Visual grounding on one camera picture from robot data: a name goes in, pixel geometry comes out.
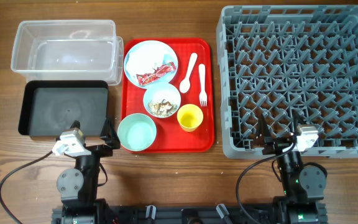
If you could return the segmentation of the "light blue plate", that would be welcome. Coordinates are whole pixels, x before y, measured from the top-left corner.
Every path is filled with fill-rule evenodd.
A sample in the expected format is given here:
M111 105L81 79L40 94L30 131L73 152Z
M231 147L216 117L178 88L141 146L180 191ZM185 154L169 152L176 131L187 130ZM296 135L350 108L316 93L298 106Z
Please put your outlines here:
M132 77L129 72L126 70L126 64L127 64L127 61L129 59L129 54L139 48L142 48L142 47L156 47L158 49L161 49L162 51L165 52L165 55L164 55L164 58L163 58L163 64L166 64L166 63L169 63L169 62L173 62L175 64L175 66L177 67L176 71L175 72L170 72L170 73L167 73L165 76L163 76L161 79L157 80L156 82L153 82L151 84L148 84L146 86L140 86L139 85L139 82L137 80L137 77ZM161 41L157 41L157 40L145 40L145 41L141 41L137 44L135 44L133 47L131 47L128 51L128 53L126 53L126 56L124 58L124 71L125 71L125 74L126 74L126 78L133 84L135 85L136 87L139 87L139 88L143 88L143 89L148 89L152 86L155 86L156 84L159 84L159 83L169 83L174 77L175 75L177 74L177 71L178 71L178 57L176 55L176 53L174 52L174 50L169 46L167 45L166 43L163 43Z

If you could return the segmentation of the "red snack wrapper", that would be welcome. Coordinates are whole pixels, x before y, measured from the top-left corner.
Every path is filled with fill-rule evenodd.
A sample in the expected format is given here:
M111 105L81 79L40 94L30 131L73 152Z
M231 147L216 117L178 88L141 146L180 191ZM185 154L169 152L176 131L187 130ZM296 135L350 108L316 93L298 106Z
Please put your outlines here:
M169 62L166 64L161 65L157 69L154 70L152 73L145 73L143 75L136 75L137 80L139 82L140 86L146 86L148 84L151 84L153 82L156 82L157 80L161 79L163 76L165 76L167 73L175 72L177 67L173 62Z

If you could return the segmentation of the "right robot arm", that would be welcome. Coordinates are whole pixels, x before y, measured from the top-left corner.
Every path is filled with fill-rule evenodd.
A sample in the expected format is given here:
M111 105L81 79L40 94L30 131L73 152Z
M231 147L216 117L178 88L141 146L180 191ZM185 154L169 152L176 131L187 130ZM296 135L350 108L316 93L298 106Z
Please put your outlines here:
M256 140L263 144L262 154L275 156L284 196L274 197L268 219L270 223L328 222L324 189L327 170L315 162L304 163L301 153L313 147L318 130L293 114L294 132L290 137L274 138L263 116L258 119Z

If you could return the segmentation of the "food scraps and rice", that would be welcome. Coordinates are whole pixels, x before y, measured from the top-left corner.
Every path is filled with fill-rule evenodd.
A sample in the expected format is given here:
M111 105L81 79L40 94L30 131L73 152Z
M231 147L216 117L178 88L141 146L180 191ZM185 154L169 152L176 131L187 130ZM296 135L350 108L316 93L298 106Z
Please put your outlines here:
M148 107L152 115L158 118L166 118L176 112L178 105L176 103L163 99L160 102L151 101L148 104Z

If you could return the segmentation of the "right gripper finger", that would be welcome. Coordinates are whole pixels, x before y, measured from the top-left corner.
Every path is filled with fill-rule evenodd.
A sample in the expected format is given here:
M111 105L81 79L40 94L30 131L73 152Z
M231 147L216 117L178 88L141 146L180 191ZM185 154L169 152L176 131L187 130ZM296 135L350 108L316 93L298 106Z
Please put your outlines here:
M256 143L271 143L272 135L269 130L269 126L266 123L264 116L261 114L257 122L257 130L255 133L255 142Z
M305 124L305 120L298 114L297 110L292 110L293 115L293 133L299 134L298 126L300 124Z

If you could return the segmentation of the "yellow plastic cup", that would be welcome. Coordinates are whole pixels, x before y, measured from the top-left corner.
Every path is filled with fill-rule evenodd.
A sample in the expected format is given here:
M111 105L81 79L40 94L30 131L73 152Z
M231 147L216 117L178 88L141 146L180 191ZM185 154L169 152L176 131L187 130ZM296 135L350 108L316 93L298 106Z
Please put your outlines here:
M201 108L194 104L186 104L177 111L177 120L181 128L186 132L192 132L203 122L203 112Z

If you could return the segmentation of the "white plastic spoon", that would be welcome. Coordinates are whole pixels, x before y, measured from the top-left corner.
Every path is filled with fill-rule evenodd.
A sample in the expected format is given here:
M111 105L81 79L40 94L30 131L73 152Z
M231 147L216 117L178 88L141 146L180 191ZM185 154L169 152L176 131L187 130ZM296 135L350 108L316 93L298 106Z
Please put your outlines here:
M189 62L188 62L188 67L187 67L187 70L186 70L185 78L180 82L180 86L179 86L179 91L181 93L186 93L190 89L190 85L191 85L190 84L190 75L191 75L191 73L193 71L193 68L195 66L197 58L198 58L198 55L195 52L193 52L190 55L190 59L189 59Z

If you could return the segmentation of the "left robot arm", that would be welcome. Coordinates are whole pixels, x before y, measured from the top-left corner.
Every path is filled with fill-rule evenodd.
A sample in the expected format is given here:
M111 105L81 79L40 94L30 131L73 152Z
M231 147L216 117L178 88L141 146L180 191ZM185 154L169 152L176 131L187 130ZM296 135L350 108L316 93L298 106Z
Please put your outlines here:
M111 157L121 142L110 118L106 118L99 138L103 144L87 146L80 130L80 122L74 121L69 130L61 133L52 149L57 156L75 159L72 169L64 170L57 179L57 189L63 207L52 212L52 223L118 223L118 217L106 200L97 199L99 173L105 172L100 159Z

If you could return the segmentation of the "light blue small bowl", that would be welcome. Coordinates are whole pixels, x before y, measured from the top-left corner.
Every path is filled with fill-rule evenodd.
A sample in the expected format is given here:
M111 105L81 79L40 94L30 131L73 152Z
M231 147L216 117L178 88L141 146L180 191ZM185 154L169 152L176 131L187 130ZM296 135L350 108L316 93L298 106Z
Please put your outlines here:
M160 83L160 84L156 84L155 86L152 86L146 90L144 97L143 97L143 103L144 103L144 107L145 107L146 111L149 114L151 114L149 111L148 104L151 101L160 102L163 99L165 99L167 101L171 101L173 103L176 103L178 105L177 110L179 109L179 107L181 105L181 95L180 95L180 92L177 90L177 88L169 83Z

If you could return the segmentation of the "mint green bowl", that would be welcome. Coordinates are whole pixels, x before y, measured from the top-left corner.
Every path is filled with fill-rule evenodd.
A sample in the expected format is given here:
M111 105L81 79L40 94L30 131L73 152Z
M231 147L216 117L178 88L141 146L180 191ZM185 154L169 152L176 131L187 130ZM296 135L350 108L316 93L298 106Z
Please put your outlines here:
M134 113L126 116L120 122L117 135L124 148L132 152L139 152L153 144L157 135L157 127L146 114Z

